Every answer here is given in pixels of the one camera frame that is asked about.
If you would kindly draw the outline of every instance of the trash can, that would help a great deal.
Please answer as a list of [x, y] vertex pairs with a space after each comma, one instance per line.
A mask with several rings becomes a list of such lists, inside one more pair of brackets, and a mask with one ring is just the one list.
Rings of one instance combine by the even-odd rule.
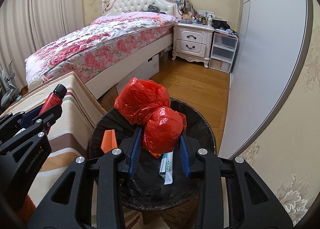
[[[216, 153], [216, 141], [212, 129], [204, 117], [190, 105], [171, 98], [171, 108], [183, 113], [187, 119], [186, 134]], [[88, 158], [103, 155], [101, 141], [105, 130], [115, 130], [118, 146], [123, 139], [133, 136], [137, 125], [131, 125], [117, 109], [113, 108], [97, 123], [88, 144]], [[164, 185], [159, 175], [161, 158], [154, 158], [142, 149], [137, 172], [130, 180], [120, 180], [121, 198], [125, 207], [138, 211], [160, 211], [189, 201], [199, 189], [199, 179], [186, 178], [180, 161], [179, 149], [173, 152], [173, 183]]]

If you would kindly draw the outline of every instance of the red tube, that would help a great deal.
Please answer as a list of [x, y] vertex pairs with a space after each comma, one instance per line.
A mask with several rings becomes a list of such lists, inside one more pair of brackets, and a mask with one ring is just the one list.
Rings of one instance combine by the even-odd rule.
[[67, 89], [62, 85], [58, 84], [57, 87], [53, 90], [52, 93], [49, 94], [47, 100], [45, 100], [39, 115], [43, 114], [45, 111], [49, 110], [51, 107], [59, 104], [62, 104], [62, 100], [67, 94]]

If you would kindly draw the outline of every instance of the bed frame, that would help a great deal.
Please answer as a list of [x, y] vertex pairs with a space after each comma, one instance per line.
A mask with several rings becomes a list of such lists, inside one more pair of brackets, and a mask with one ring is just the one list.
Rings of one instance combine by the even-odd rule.
[[[149, 5], [157, 6], [166, 14], [175, 15], [176, 0], [110, 0], [105, 15], [116, 11], [142, 11], [148, 10]], [[151, 44], [144, 46], [121, 61], [103, 70], [94, 78], [85, 83], [95, 98], [101, 97], [126, 75], [143, 64], [150, 57], [156, 55], [173, 43], [173, 34], [162, 37]]]

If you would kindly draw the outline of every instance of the white headboard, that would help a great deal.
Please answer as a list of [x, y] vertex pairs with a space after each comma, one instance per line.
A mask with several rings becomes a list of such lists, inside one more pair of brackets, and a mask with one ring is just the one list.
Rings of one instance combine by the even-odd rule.
[[142, 11], [148, 10], [149, 5], [157, 6], [161, 12], [175, 15], [176, 0], [110, 0], [105, 15], [116, 11]]

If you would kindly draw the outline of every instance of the pink floral bedding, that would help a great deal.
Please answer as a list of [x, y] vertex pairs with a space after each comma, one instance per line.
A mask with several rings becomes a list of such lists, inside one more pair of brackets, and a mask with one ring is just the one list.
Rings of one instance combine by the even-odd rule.
[[27, 83], [75, 71], [82, 82], [169, 34], [176, 18], [151, 12], [100, 17], [89, 26], [42, 47], [26, 59]]

